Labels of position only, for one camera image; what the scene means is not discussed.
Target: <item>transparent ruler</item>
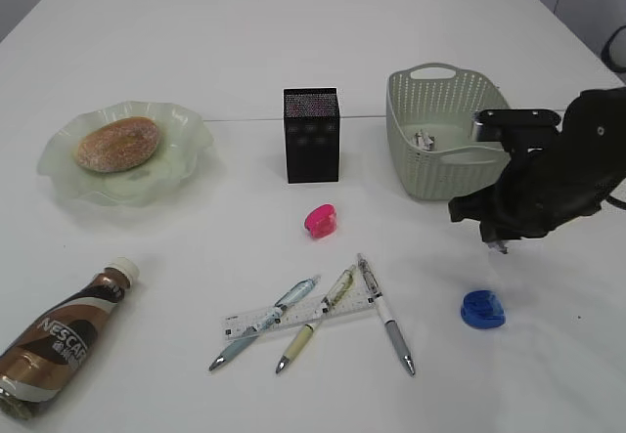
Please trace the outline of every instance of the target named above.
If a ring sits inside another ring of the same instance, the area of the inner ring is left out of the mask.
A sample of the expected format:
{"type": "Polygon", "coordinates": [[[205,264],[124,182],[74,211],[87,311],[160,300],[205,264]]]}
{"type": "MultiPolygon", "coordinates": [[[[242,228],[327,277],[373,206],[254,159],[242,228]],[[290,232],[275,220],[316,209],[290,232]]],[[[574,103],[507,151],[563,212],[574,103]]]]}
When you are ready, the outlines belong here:
{"type": "Polygon", "coordinates": [[[272,312],[272,307],[265,307],[256,311],[229,316],[224,318],[222,324],[224,327],[224,338],[227,341],[233,341],[248,336],[257,336],[264,333],[285,330],[320,320],[335,319],[341,316],[361,313],[376,307],[372,295],[364,285],[352,287],[332,308],[323,304],[323,299],[324,294],[308,296],[295,304],[292,308],[287,309],[267,328],[252,333],[249,331],[244,334],[249,327],[263,321],[267,314],[272,312]]]}

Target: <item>yellow pen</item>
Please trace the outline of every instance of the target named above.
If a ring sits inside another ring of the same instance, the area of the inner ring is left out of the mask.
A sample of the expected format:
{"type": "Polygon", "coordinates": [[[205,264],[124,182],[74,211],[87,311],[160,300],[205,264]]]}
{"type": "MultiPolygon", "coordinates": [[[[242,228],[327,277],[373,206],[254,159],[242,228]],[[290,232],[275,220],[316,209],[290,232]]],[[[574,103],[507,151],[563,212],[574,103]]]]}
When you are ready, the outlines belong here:
{"type": "MultiPolygon", "coordinates": [[[[350,286],[352,286],[352,284],[354,283],[353,274],[355,271],[356,265],[353,265],[341,274],[331,290],[326,294],[326,296],[324,296],[324,299],[322,299],[322,301],[320,302],[318,311],[325,313],[325,309],[331,310],[339,302],[339,300],[345,295],[345,293],[347,293],[348,289],[350,289],[350,286]]],[[[287,347],[287,350],[285,350],[283,357],[276,366],[277,374],[285,369],[293,360],[295,360],[295,357],[297,357],[298,354],[302,351],[306,343],[313,336],[315,329],[322,324],[323,320],[324,318],[315,323],[306,324],[300,329],[300,332],[298,332],[295,338],[291,341],[290,346],[287,347]]]]}

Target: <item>white basket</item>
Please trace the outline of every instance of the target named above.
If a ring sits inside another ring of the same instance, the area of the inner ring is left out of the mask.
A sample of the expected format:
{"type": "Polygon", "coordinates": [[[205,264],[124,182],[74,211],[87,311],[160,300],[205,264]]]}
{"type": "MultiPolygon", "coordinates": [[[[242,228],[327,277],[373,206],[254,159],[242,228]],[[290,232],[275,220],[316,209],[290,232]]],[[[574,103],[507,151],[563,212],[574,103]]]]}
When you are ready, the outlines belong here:
{"type": "Polygon", "coordinates": [[[419,65],[389,76],[387,140],[395,170],[407,193],[421,200],[448,200],[493,184],[509,162],[499,143],[470,139],[473,116],[487,108],[509,108],[483,74],[446,64],[419,65]],[[416,79],[418,70],[444,68],[448,78],[416,79]],[[435,138],[435,150],[420,149],[419,130],[435,138]]]}

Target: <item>wavy glass bowl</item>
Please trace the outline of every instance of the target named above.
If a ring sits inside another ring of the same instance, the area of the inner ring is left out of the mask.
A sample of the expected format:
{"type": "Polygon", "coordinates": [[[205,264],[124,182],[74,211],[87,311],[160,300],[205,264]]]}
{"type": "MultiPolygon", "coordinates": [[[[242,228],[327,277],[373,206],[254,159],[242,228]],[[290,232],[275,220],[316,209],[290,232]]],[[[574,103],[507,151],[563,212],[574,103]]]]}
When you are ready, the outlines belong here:
{"type": "Polygon", "coordinates": [[[50,177],[61,198],[142,206],[175,190],[194,172],[199,152],[212,143],[201,116],[192,110],[175,104],[128,101],[76,117],[50,139],[37,172],[50,177]],[[128,171],[108,174],[76,164],[72,153],[85,136],[132,116],[150,118],[161,131],[158,148],[148,161],[128,171]]]}

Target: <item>pencil sharpener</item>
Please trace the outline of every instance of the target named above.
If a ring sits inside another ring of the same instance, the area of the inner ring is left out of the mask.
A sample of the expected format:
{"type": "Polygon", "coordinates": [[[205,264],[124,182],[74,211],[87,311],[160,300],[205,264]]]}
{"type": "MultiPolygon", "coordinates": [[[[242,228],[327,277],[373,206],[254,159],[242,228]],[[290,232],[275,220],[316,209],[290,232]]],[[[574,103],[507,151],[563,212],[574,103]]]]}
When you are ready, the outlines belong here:
{"type": "Polygon", "coordinates": [[[290,184],[339,180],[336,88],[284,91],[285,151],[290,184]]]}
{"type": "Polygon", "coordinates": [[[335,208],[330,204],[316,208],[306,217],[304,228],[313,239],[323,238],[334,233],[336,230],[335,208]]]}
{"type": "Polygon", "coordinates": [[[506,321],[505,311],[492,291],[482,289],[463,298],[461,318],[474,328],[495,328],[506,321]]]}

